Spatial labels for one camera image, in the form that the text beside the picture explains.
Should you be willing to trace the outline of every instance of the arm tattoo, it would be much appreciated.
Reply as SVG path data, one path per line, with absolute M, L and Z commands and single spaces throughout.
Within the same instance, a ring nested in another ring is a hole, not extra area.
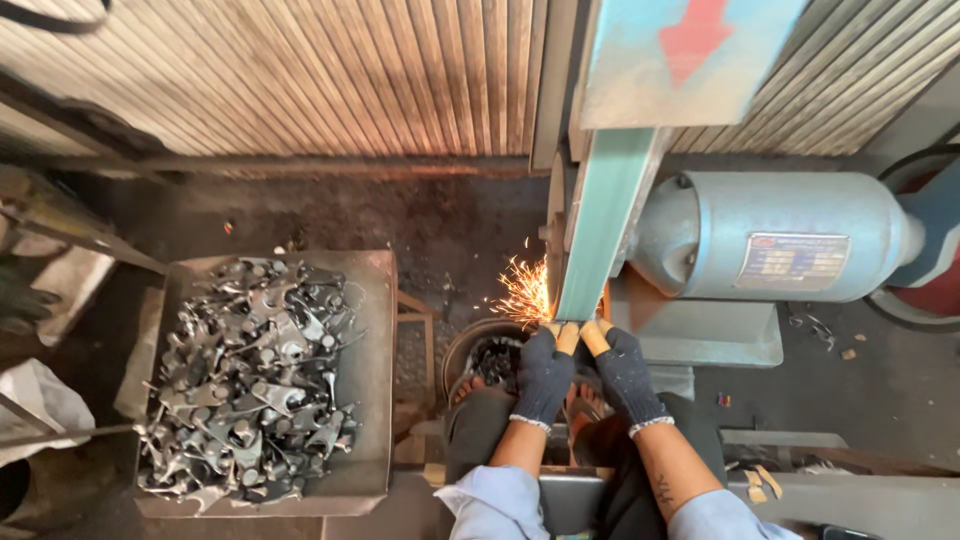
M 657 502 L 660 504 L 673 503 L 673 496 L 670 495 L 670 484 L 667 483 L 663 475 L 657 479 L 657 485 L 654 486 L 654 493 L 657 495 Z

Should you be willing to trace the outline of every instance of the pile of metal parts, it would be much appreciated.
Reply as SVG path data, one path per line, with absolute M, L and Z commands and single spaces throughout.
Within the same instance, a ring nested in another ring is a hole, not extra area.
M 516 395 L 516 370 L 520 365 L 523 342 L 506 336 L 480 339 L 470 350 L 469 370 L 487 386 L 499 386 Z
M 234 505 L 299 498 L 349 453 L 358 404 L 337 407 L 340 351 L 365 333 L 346 277 L 303 264 L 239 258 L 195 283 L 162 356 L 158 409 L 140 431 L 137 484 L 178 502 Z

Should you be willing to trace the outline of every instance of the dark blue knit glove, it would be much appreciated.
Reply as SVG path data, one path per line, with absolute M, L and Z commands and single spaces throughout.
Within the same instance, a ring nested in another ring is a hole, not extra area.
M 611 328 L 607 343 L 610 350 L 596 357 L 597 371 L 607 402 L 630 419 L 630 436 L 651 424 L 673 424 L 673 417 L 650 385 L 650 371 L 636 338 Z
M 516 378 L 520 399 L 511 420 L 522 420 L 549 432 L 573 380 L 573 356 L 557 351 L 553 333 L 541 328 L 520 352 Z

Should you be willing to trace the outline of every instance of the blue motor housing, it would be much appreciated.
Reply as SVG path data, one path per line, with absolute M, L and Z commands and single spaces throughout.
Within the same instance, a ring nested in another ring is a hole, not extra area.
M 924 245 L 924 225 L 859 173 L 684 172 L 658 185 L 628 259 L 677 298 L 846 302 Z

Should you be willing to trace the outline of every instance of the green abrasive belt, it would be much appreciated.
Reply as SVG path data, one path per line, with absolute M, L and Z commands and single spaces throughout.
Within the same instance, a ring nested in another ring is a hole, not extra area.
M 555 318 L 593 317 L 634 206 L 655 129 L 598 130 L 593 134 Z

